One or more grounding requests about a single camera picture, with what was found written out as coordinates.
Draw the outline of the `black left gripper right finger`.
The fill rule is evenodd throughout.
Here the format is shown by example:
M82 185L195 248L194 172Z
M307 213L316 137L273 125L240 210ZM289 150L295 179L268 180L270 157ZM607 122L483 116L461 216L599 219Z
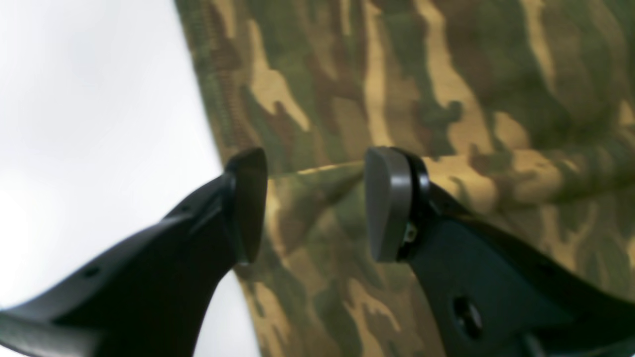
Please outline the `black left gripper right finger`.
M396 147L364 159L371 256L407 264L448 357L632 357L634 305L480 222Z

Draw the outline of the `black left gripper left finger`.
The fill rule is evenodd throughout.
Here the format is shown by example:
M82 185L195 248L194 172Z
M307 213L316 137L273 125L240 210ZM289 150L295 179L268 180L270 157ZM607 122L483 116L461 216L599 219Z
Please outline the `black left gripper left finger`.
M193 356L218 283L256 260L267 185L264 150L236 154L161 221L2 310L2 347L28 357Z

